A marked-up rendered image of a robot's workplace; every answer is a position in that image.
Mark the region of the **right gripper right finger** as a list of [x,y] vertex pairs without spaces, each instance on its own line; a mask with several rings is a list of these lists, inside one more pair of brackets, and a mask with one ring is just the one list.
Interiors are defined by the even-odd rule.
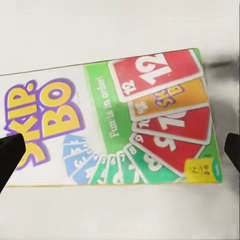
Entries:
[[240,135],[229,133],[225,141],[224,151],[240,173]]

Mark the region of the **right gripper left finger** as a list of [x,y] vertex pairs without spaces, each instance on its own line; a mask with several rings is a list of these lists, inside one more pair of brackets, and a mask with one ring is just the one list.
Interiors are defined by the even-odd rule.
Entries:
[[0,138],[0,194],[26,152],[22,133]]

